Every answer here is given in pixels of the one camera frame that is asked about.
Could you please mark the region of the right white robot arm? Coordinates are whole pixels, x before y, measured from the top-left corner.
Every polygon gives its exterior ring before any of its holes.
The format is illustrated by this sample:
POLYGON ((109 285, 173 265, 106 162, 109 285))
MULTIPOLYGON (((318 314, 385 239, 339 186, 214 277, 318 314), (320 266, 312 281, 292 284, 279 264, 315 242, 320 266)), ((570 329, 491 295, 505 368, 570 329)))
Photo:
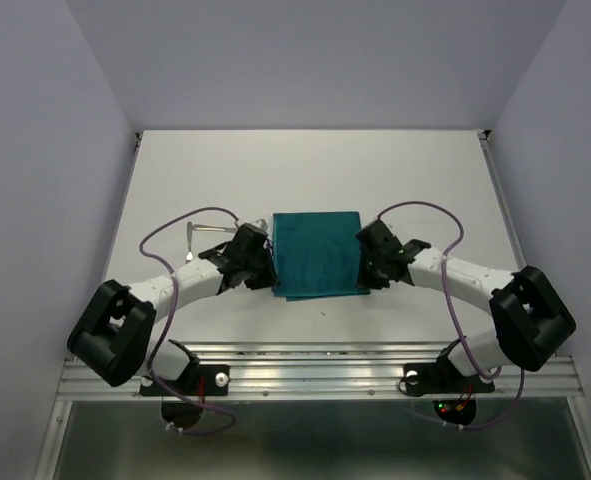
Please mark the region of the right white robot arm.
POLYGON ((400 390, 409 396, 493 389, 490 371, 514 365, 536 372, 576 331, 577 324, 547 276, 526 266, 511 272, 450 259, 430 243, 402 243, 377 219, 356 235, 358 284, 381 290, 393 282, 458 299, 491 317, 489 330, 458 336, 437 359, 407 363, 400 390))

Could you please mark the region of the teal cloth napkin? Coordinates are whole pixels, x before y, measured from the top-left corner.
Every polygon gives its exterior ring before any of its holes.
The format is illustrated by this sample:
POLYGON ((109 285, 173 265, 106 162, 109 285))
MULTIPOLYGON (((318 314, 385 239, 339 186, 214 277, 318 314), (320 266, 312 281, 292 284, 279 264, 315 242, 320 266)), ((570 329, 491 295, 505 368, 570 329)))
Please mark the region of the teal cloth napkin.
POLYGON ((356 211, 275 213, 273 259, 277 297, 289 301, 368 295, 358 285, 361 229, 356 211))

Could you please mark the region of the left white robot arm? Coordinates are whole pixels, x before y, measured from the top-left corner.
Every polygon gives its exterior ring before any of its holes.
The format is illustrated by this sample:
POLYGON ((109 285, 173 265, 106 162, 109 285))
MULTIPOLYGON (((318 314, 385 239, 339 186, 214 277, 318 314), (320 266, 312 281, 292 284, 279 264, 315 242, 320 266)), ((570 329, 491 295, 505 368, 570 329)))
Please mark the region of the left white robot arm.
POLYGON ((131 285, 102 283, 73 327, 68 351, 118 387, 135 376, 151 380, 148 395, 225 396, 230 368, 201 365, 196 354, 155 325, 182 308, 240 285, 249 290, 277 282, 265 228, 244 223, 233 238, 165 275, 131 285))

